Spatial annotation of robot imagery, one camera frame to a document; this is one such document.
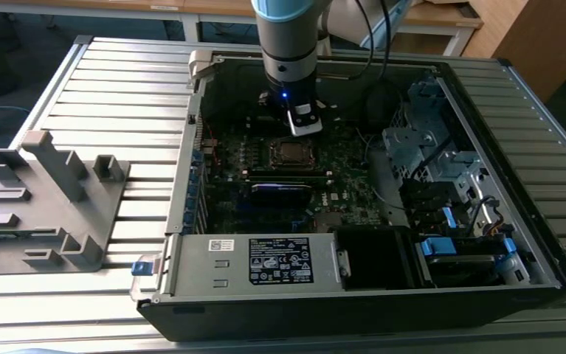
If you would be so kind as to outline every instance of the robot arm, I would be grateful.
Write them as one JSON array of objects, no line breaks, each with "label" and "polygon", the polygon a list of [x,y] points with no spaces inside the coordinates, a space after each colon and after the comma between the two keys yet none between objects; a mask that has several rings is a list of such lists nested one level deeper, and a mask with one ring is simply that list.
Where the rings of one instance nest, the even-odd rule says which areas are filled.
[{"label": "robot arm", "polygon": [[264,71],[290,134],[321,130],[316,108],[316,22],[331,0],[252,0]]},{"label": "robot arm", "polygon": [[[379,1],[391,9],[389,17],[393,14],[392,28],[411,3],[360,0],[369,12],[375,46],[385,43],[387,33]],[[252,6],[273,103],[282,107],[293,136],[316,133],[321,130],[315,93],[317,19],[321,30],[368,47],[369,34],[357,4],[355,0],[335,0],[332,4],[331,0],[252,0]]]}]

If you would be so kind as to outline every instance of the power supply label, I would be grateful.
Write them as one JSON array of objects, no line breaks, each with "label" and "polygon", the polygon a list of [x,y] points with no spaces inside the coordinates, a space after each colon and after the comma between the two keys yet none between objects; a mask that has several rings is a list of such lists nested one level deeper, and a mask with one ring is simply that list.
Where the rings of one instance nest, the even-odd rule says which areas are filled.
[{"label": "power supply label", "polygon": [[249,238],[249,282],[253,285],[312,282],[308,238]]}]

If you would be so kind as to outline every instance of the table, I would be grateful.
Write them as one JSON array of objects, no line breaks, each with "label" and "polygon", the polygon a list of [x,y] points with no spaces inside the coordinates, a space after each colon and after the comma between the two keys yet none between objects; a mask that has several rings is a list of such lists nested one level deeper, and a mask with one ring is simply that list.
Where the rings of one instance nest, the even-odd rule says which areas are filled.
[{"label": "table", "polygon": [[[27,348],[299,353],[352,347],[389,347],[395,354],[566,352],[566,303],[461,330],[178,344],[161,337],[129,299],[129,266],[162,247],[180,148],[178,139],[166,141],[166,135],[178,135],[185,124],[186,63],[194,49],[258,52],[257,46],[232,44],[78,38],[65,56],[9,148],[26,130],[46,129],[58,149],[74,149],[81,159],[109,153],[132,167],[102,268],[86,274],[0,276],[0,353]],[[544,215],[560,210],[566,215],[566,134],[515,70],[495,60],[400,54],[393,59],[441,60],[451,66],[538,208]],[[566,217],[550,218],[548,224],[566,247]],[[154,286],[145,277],[141,291]]]},{"label": "table", "polygon": [[[190,43],[200,41],[200,22],[256,23],[249,0],[0,0],[0,12],[180,21]],[[441,54],[457,56],[481,23],[455,5],[423,3],[409,8],[397,32],[451,37]]]}]

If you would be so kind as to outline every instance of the metal slotted surface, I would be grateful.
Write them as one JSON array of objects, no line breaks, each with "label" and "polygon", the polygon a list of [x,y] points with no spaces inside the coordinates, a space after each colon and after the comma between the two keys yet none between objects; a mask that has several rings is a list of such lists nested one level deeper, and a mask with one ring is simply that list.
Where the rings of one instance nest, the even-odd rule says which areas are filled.
[{"label": "metal slotted surface", "polygon": [[[189,52],[202,48],[257,51],[254,46],[213,44],[210,48],[114,38],[94,38],[70,49],[18,136],[29,128],[41,128],[51,132],[57,147],[74,149],[82,159],[112,153],[133,164],[102,269],[90,274],[0,276],[0,352],[25,348],[297,352],[415,343],[420,353],[433,353],[440,347],[452,353],[457,348],[472,352],[515,349],[519,339],[524,345],[551,351],[566,348],[566,303],[467,330],[261,342],[173,344],[162,339],[129,299],[129,266],[162,246],[190,92],[186,60]],[[451,65],[566,246],[566,138],[511,70],[492,60],[393,57],[443,60]],[[154,286],[152,277],[142,278],[141,291],[152,291]],[[392,348],[391,352],[401,350],[409,348]]]}]

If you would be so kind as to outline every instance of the motherboard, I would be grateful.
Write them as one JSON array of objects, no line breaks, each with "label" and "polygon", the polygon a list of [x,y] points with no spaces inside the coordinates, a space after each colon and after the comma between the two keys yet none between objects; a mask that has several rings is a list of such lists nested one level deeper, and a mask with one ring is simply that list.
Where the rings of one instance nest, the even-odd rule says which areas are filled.
[{"label": "motherboard", "polygon": [[367,180],[368,140],[347,121],[325,117],[323,124],[324,133],[292,137],[266,115],[204,120],[206,233],[321,233],[381,223]]}]

